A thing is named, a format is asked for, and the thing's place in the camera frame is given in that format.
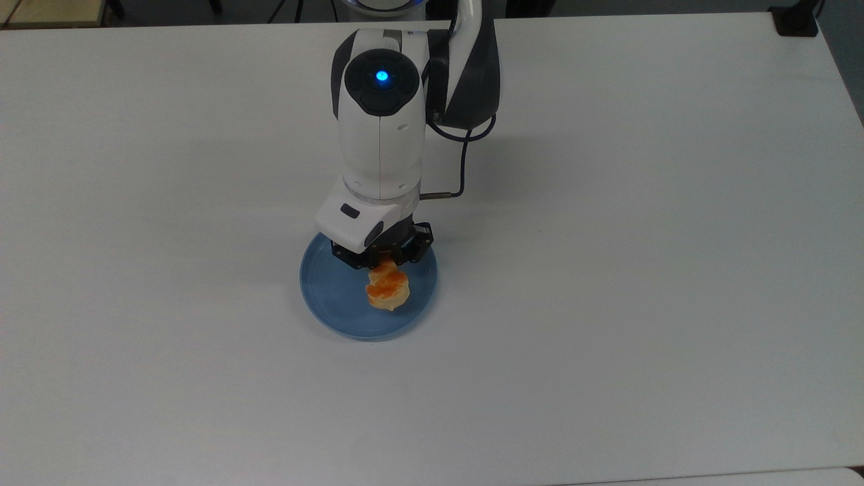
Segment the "orange pastry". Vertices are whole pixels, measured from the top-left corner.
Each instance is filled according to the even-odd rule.
[[[410,295],[408,275],[398,270],[390,255],[383,255],[378,266],[369,271],[366,294],[372,307],[395,310],[396,307],[405,304]]]

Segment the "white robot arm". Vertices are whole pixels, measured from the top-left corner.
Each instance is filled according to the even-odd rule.
[[[431,244],[429,224],[412,217],[426,124],[470,130],[498,109],[498,47],[484,7],[460,0],[449,31],[360,29],[337,49],[342,174],[315,224],[349,265],[374,267],[382,252],[417,262]]]

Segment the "table surface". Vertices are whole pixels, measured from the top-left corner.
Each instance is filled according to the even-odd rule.
[[[315,321],[356,25],[0,32],[0,477],[544,485],[864,463],[864,131],[768,14],[498,21],[411,332]],[[431,133],[424,190],[458,184]]]

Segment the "black cable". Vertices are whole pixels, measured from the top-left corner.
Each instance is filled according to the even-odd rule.
[[[276,6],[276,9],[273,10],[273,15],[270,16],[270,20],[267,23],[273,23],[273,19],[276,18],[276,14],[279,13],[279,10],[282,9],[282,6],[285,4],[285,0],[279,0],[279,4]]]
[[[456,29],[456,17],[459,16],[459,2],[450,2],[450,27],[447,29],[447,37],[453,37],[453,31]]]
[[[294,23],[300,23],[301,12],[303,12],[303,0],[297,0],[297,12],[294,14]]]
[[[465,134],[465,142],[462,142],[462,158],[459,161],[459,190],[456,192],[428,192],[426,194],[420,195],[420,201],[427,201],[430,199],[453,199],[454,197],[459,197],[462,193],[465,192],[465,155],[468,153],[468,139],[471,137],[471,131],[469,130]]]
[[[446,138],[447,140],[453,140],[454,142],[476,142],[476,141],[480,140],[481,138],[485,137],[486,135],[489,135],[489,132],[492,131],[492,128],[495,126],[495,118],[496,118],[495,115],[492,115],[492,117],[489,118],[489,126],[487,126],[487,128],[485,130],[483,130],[483,133],[480,133],[479,135],[477,135],[475,137],[471,137],[471,131],[470,130],[465,135],[465,137],[456,137],[455,135],[451,135],[451,134],[445,132],[444,130],[441,129],[441,127],[439,127],[438,125],[435,125],[434,123],[429,122],[428,125],[432,128],[432,130],[435,131],[435,133],[437,133],[438,135],[441,135],[442,137]]]

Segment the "blue dish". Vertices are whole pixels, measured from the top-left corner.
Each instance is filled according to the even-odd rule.
[[[369,269],[354,270],[334,257],[330,239],[318,233],[303,255],[300,290],[309,310],[328,328],[354,339],[385,339],[401,334],[417,320],[432,300],[438,280],[432,248],[419,263],[406,263],[399,270],[408,274],[408,301],[392,312],[375,309],[366,297]]]

